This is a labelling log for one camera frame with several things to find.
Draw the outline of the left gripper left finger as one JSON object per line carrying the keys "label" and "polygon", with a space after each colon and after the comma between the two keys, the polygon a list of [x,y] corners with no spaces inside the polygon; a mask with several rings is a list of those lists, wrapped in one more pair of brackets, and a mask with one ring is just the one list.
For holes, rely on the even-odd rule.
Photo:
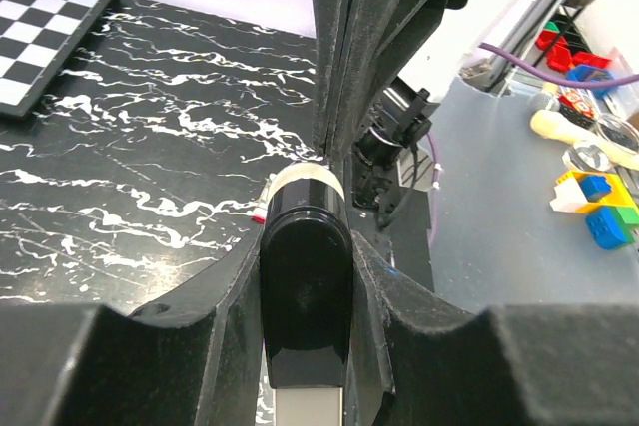
{"label": "left gripper left finger", "polygon": [[221,260],[123,315],[1,310],[5,425],[251,425],[262,357],[253,226]]}

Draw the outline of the black stapler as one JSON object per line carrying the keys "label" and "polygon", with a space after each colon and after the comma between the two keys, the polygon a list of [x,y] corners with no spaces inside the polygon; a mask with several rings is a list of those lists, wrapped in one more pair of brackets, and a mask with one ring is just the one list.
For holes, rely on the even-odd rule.
{"label": "black stapler", "polygon": [[345,194],[331,170],[297,163],[275,175],[259,272],[276,424],[342,424],[354,265]]}

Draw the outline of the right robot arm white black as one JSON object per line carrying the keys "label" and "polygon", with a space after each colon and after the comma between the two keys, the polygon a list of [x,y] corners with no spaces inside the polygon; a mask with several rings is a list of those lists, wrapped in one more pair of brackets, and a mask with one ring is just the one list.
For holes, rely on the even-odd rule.
{"label": "right robot arm white black", "polygon": [[374,199],[374,173],[423,136],[429,93],[414,92],[400,70],[468,0],[313,0],[316,90],[313,142],[331,164],[353,153],[364,166],[352,183]]}

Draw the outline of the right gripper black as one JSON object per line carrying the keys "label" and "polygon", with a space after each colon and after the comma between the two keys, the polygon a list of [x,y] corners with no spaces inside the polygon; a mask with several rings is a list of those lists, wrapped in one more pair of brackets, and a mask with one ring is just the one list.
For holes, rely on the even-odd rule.
{"label": "right gripper black", "polygon": [[313,0],[316,85],[313,144],[344,156],[375,96],[468,0]]}

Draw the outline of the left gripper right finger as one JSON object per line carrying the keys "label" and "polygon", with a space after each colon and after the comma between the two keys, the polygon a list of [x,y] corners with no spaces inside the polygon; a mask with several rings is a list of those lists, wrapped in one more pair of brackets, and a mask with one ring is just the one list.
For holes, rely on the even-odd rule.
{"label": "left gripper right finger", "polygon": [[349,398],[362,425],[634,425],[638,310],[457,308],[359,234]]}

